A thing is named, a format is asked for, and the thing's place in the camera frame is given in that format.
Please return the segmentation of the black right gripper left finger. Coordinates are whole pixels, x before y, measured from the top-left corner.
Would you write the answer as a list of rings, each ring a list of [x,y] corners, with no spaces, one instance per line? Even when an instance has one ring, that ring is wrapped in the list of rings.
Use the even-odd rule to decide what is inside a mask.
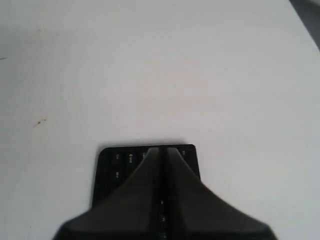
[[[161,151],[152,147],[123,185],[97,206],[66,221],[54,239],[158,239],[161,172]]]

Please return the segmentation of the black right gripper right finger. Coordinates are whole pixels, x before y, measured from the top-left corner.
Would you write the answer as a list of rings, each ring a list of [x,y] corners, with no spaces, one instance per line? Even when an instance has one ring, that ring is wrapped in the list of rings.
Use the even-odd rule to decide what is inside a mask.
[[[272,229],[231,206],[195,175],[176,148],[166,151],[168,234],[172,240],[275,240]]]

